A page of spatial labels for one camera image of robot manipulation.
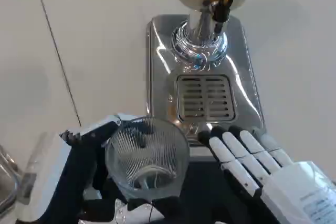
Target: white table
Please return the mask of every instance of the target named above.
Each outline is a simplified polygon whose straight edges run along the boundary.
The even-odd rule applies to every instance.
[[[83,124],[107,114],[146,113],[145,29],[178,0],[44,0]],[[333,0],[247,0],[245,26],[269,133],[296,160],[333,179],[336,105]]]
[[[0,144],[25,169],[43,132],[77,127],[40,0],[0,0]]]

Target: metal grille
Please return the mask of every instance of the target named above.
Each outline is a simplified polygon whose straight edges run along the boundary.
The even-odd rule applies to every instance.
[[[177,97],[183,121],[220,122],[235,117],[230,85],[225,76],[179,76]]]

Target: juice dispenser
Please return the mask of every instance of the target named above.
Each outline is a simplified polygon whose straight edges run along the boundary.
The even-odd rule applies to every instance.
[[[191,145],[217,125],[264,129],[244,30],[230,15],[244,0],[179,1],[189,15],[148,26],[148,113],[179,126]]]

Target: clear glass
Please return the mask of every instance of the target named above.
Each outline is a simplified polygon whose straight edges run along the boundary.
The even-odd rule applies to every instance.
[[[126,199],[179,196],[189,144],[174,124],[138,118],[121,126],[106,146],[106,166]]]

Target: drip tray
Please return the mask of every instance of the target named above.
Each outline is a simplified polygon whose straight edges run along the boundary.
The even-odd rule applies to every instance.
[[[219,63],[193,69],[173,53],[172,36],[186,15],[155,17],[148,26],[148,113],[169,120],[198,145],[197,134],[220,125],[264,129],[257,87],[240,21],[231,16],[228,49]]]
[[[184,122],[232,121],[235,118],[229,80],[225,76],[177,78],[179,117]]]

